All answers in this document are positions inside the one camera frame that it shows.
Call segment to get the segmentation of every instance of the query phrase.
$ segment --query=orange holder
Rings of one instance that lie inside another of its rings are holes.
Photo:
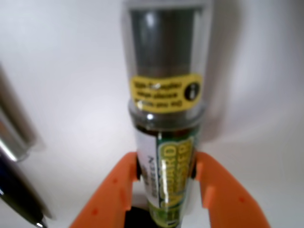
[[[112,169],[70,228],[123,228],[139,180],[137,155],[126,154]],[[196,176],[212,228],[269,228],[258,203],[214,158],[196,153]]]

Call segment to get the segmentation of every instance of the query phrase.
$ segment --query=white background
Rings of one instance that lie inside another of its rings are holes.
[[[111,168],[136,149],[120,0],[0,0],[0,61],[39,147],[19,164],[67,228]],[[304,226],[304,2],[219,0],[202,148],[275,228]],[[198,186],[184,228],[209,227]],[[143,186],[134,203],[144,204]],[[30,228],[0,201],[0,226]]]

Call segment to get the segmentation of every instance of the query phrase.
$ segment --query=white label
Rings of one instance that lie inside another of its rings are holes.
[[[159,205],[157,142],[156,137],[135,129],[137,156],[142,169],[148,201],[155,207]]]

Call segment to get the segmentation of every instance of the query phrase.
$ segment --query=circular logo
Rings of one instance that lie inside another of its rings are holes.
[[[200,85],[197,82],[189,84],[185,89],[185,98],[188,101],[193,101],[200,92]]]

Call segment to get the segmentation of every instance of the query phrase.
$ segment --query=yellow label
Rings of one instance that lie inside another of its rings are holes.
[[[139,109],[152,113],[173,113],[191,109],[200,101],[202,76],[134,76],[130,87],[132,99]]]

